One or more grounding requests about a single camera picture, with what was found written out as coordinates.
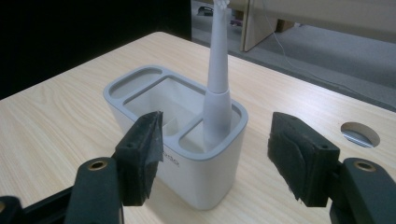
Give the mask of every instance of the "floor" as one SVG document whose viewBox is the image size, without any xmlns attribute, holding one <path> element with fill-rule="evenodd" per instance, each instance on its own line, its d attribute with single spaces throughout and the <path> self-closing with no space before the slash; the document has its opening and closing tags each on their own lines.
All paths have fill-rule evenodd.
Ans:
<svg viewBox="0 0 396 224">
<path fill-rule="evenodd" d="M 192 41 L 209 47 L 212 17 L 197 15 L 201 6 L 213 7 L 191 0 Z M 396 44 L 295 23 L 242 52 L 241 33 L 228 26 L 231 55 L 396 112 Z"/>
</svg>

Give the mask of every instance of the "toothbrush holder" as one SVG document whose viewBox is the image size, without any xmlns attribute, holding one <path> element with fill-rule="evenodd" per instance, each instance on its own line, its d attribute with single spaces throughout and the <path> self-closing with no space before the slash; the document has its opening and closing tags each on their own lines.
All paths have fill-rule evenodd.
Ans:
<svg viewBox="0 0 396 224">
<path fill-rule="evenodd" d="M 158 65 L 139 67 L 109 83 L 104 97 L 126 133 L 142 115 L 163 112 L 163 162 L 157 176 L 199 210 L 215 207 L 233 185 L 245 127 L 246 109 L 232 100 L 232 128 L 205 152 L 205 86 Z"/>
</svg>

